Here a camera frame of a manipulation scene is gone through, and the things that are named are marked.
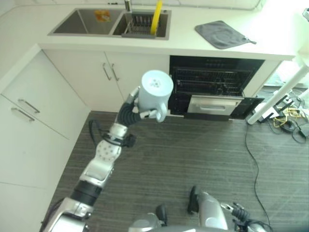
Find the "yellow brush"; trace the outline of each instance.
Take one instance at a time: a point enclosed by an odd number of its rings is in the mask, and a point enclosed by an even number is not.
[[[159,18],[160,18],[160,12],[161,12],[161,8],[162,8],[162,0],[158,0],[157,4],[156,4],[156,8],[154,11],[154,16],[153,16],[153,22],[151,24],[151,28],[150,28],[150,34],[151,35],[155,35],[156,34],[156,30],[158,28],[158,23],[159,23]]]

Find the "cabinet handle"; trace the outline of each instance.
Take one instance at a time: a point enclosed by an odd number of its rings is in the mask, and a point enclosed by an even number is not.
[[[115,78],[116,78],[116,81],[119,81],[119,78],[117,77],[117,75],[116,75],[116,73],[115,73],[114,66],[115,66],[115,64],[112,64],[112,72],[114,73],[114,76],[115,76]]]
[[[23,114],[24,116],[26,116],[27,118],[29,118],[29,122],[33,122],[33,121],[34,121],[34,118],[33,118],[33,117],[27,115],[25,112],[21,111],[21,110],[18,109],[18,108],[13,107],[13,108],[11,108],[11,110],[13,110],[13,111],[16,110],[16,111],[20,112],[21,114]]]
[[[105,69],[105,63],[102,64],[103,70],[105,72],[105,75],[107,76],[107,79],[110,81],[112,78],[108,76],[106,69]]]
[[[26,100],[24,99],[18,99],[19,102],[24,102],[25,104],[27,104],[28,106],[30,106],[32,109],[34,109],[34,113],[38,114],[40,111],[35,108],[33,105],[31,105],[29,102],[27,102]]]

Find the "robot finger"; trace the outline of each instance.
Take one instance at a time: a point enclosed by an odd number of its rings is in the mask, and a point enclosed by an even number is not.
[[[148,110],[148,111],[142,112],[140,113],[140,118],[145,119],[145,118],[155,116],[157,112],[158,112],[157,110]]]
[[[241,204],[237,203],[237,202],[233,202],[233,205],[235,205],[236,207],[240,208],[240,209],[244,209],[245,207],[243,207]]]
[[[134,100],[138,97],[140,91],[140,86],[137,86],[126,99],[126,103],[133,104]]]
[[[231,207],[230,205],[228,205],[228,204],[226,204],[226,203],[221,203],[221,207],[223,208],[223,209],[226,209],[227,211],[229,211],[229,212],[233,212],[233,210],[234,210],[234,208],[233,207]]]

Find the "gray cloth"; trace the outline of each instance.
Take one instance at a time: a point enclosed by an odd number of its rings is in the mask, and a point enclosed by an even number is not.
[[[253,43],[246,36],[231,28],[223,21],[215,21],[197,25],[195,30],[211,45],[219,49],[234,47],[246,43]]]

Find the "white cup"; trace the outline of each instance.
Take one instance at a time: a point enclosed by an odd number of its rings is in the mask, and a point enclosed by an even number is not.
[[[152,117],[163,122],[168,113],[168,101],[173,91],[173,81],[160,70],[150,70],[141,78],[138,108],[140,112],[156,109]]]

